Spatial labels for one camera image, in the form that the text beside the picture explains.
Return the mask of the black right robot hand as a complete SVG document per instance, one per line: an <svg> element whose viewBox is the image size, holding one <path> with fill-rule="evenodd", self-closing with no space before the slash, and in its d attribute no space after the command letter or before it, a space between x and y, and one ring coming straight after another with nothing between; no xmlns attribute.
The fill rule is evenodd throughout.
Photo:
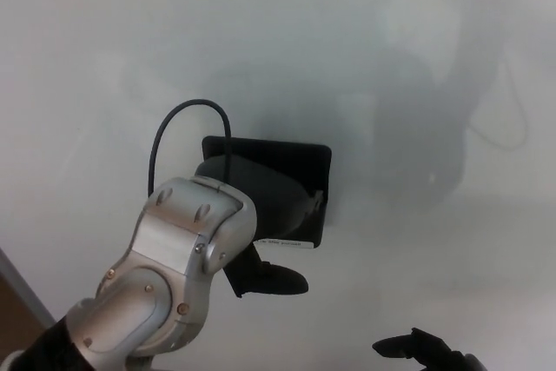
<svg viewBox="0 0 556 371"><path fill-rule="evenodd" d="M418 328L407 335L382 339L372 345L373 350L385 358L416 360L424 370L433 371L485 371L487 368L473 354L452 350L440 337Z"/></svg>

